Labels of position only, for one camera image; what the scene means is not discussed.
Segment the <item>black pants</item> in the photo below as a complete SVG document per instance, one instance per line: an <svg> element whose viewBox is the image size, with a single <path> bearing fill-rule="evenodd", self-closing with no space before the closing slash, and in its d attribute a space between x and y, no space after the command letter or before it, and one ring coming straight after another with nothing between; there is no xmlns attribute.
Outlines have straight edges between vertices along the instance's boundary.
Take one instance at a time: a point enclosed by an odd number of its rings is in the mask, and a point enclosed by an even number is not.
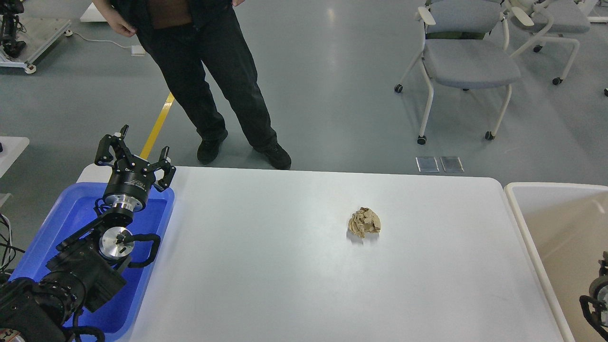
<svg viewBox="0 0 608 342"><path fill-rule="evenodd" d="M218 139L226 126L205 81L202 63L230 102L250 145L264 150L276 144L254 59L232 6L198 30L188 24L138 33L137 37L204 140Z"/></svg>

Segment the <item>floor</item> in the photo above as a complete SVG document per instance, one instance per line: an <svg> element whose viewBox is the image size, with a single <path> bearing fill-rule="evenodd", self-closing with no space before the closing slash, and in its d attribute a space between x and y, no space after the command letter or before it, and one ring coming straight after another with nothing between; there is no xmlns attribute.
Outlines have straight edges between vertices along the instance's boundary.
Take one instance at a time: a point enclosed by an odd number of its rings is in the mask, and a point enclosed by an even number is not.
<svg viewBox="0 0 608 342"><path fill-rule="evenodd" d="M495 141L484 140L502 101L501 89L463 92L436 86L424 146L416 143L426 103L417 69L393 86L420 44L413 14L420 1L248 0L237 8L254 55L273 127L291 154L293 170L419 174L416 156L459 156L465 172L503 185L518 181L608 185L608 26L578 37L569 78L554 86L567 60L565 46L526 51L522 71ZM90 0L27 0L23 16L72 19L86 38L139 44L105 23L80 23ZM608 10L597 7L601 15ZM527 34L511 26L509 51ZM502 42L500 27L489 39ZM149 57L111 43L62 37L37 71L0 68L0 136L30 145L0 178L10 198L0 211L13 225L14 244L27 248L63 189L93 161L100 138L129 124L126 142L141 151L168 89ZM215 82L218 109L230 132L209 167L271 169L247 144ZM200 140L175 104L150 159L169 145L173 164L199 166Z"/></svg>

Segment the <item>robotic arm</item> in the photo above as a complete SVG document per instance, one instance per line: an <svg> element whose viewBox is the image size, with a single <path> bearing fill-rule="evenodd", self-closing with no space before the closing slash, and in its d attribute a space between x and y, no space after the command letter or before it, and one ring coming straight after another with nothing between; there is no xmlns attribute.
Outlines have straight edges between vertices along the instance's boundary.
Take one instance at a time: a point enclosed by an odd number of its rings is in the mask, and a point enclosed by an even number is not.
<svg viewBox="0 0 608 342"><path fill-rule="evenodd" d="M26 46L26 42L17 41L17 31L24 31L17 14L23 13L23 11L23 4L20 0L0 0L0 15L2 15L0 45L3 46L4 52L13 58L19 57Z"/></svg>
<svg viewBox="0 0 608 342"><path fill-rule="evenodd" d="M97 165L112 167L108 186L99 199L107 209L97 206L96 219L57 245L59 254L48 261L50 273L42 280L22 277L0 287L0 327L14 334L15 341L70 342L80 341L80 335L94 335L103 342L100 329L78 326L82 308L90 312L99 309L126 284L121 274L127 267L146 267L156 258L161 238L156 234L134 235L126 227L133 214L145 208L152 186L158 191L168 188L176 169L167 158L168 147L154 164L131 154L124 142L127 129L125 125L120 133L104 136L95 157ZM110 148L116 157L113 164ZM154 172L158 170L164 175L157 181ZM131 260L135 241L152 242L146 260ZM73 326L63 327L70 317ZM1 338L11 340L11 336Z"/></svg>
<svg viewBox="0 0 608 342"><path fill-rule="evenodd" d="M604 252L604 259L599 261L599 277L589 286L589 295L581 296L582 314L587 322L599 333L604 340L608 341L608 252Z"/></svg>

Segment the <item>crumpled paper ball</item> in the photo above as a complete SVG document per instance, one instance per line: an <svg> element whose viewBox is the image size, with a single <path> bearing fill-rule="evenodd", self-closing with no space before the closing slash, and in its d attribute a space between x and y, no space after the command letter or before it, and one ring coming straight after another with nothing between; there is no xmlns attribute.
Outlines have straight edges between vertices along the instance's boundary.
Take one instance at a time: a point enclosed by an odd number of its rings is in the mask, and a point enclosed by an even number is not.
<svg viewBox="0 0 608 342"><path fill-rule="evenodd" d="M380 218L370 208L361 207L348 221L348 230L364 239L366 232L380 232Z"/></svg>

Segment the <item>chair backrest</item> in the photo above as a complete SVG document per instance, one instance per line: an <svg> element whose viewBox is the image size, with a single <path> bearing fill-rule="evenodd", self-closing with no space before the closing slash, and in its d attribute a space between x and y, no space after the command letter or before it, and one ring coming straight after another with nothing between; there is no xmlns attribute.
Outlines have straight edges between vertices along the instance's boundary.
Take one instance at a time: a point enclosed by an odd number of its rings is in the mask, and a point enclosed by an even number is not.
<svg viewBox="0 0 608 342"><path fill-rule="evenodd" d="M426 32L490 32L500 20L502 0L431 0L430 13L437 22Z"/></svg>

